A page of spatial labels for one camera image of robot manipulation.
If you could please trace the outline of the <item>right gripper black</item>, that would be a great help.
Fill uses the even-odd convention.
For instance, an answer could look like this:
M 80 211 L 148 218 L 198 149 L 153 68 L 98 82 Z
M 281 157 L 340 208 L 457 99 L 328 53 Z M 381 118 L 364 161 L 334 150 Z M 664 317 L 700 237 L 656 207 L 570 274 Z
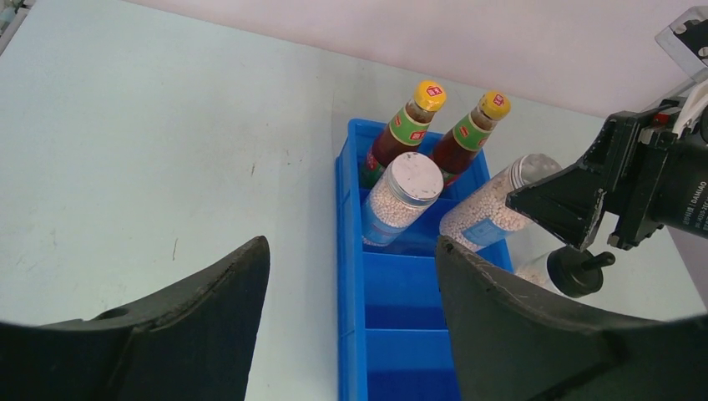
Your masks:
M 521 186 L 506 206 L 579 251 L 594 241 L 605 209 L 618 217 L 609 245 L 629 250 L 665 226 L 707 236 L 707 85 L 664 99 L 653 109 L 607 119 L 622 140 L 621 172 L 606 190 L 584 159 L 562 167 L 525 155 L 513 168 Z

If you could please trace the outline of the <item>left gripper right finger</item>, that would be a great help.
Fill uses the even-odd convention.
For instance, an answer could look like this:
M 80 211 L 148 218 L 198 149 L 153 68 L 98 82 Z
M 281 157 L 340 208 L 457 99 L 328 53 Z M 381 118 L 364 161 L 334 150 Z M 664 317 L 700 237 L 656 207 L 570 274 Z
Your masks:
M 438 286 L 464 400 L 704 400 L 707 319 L 561 297 L 441 236 Z

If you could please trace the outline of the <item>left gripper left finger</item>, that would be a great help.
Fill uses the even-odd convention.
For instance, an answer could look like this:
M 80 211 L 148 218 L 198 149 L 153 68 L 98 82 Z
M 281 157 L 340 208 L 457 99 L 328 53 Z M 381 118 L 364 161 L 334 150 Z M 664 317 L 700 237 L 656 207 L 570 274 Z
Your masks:
M 242 400 L 270 273 L 257 236 L 90 320 L 1 326 L 4 400 Z

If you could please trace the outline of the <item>white spice jar black lid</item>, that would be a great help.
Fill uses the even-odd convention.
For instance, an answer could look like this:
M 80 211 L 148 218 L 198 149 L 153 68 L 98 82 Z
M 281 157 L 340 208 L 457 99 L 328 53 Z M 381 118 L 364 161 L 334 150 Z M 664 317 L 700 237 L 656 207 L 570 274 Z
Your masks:
M 604 285 L 602 269 L 615 261 L 609 251 L 594 255 L 564 246 L 515 267 L 513 273 L 550 292 L 577 299 L 599 292 Z

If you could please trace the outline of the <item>clear jar silver lid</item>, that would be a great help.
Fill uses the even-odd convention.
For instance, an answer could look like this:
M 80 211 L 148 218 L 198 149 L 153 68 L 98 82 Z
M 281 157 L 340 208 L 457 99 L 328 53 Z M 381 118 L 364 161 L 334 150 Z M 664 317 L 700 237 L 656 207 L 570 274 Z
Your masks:
M 437 201 L 443 188 L 442 173 L 427 155 L 400 154 L 362 204 L 362 241 L 390 245 Z
M 447 212 L 439 233 L 470 251 L 480 251 L 521 231 L 532 221 L 509 209 L 507 196 L 561 170 L 562 166 L 545 154 L 520 157 Z

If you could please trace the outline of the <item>red sauce bottle yellow cap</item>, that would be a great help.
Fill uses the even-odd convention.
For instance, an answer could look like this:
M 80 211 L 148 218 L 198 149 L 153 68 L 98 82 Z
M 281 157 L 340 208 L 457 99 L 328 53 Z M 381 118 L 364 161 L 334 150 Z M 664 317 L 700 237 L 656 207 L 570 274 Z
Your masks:
M 441 171 L 445 188 L 469 168 L 510 109 L 510 100 L 503 93 L 488 91 L 475 108 L 435 144 L 430 156 Z

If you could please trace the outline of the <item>blue compartment tray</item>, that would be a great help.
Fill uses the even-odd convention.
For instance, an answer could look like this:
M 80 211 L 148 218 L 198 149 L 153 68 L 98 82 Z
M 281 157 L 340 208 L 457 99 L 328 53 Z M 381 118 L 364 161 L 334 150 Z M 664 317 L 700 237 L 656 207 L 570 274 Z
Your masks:
M 336 158 L 339 397 L 457 400 L 460 397 L 437 284 L 442 216 L 489 179 L 479 156 L 390 246 L 361 239 L 368 191 L 359 167 L 383 123 L 352 119 Z

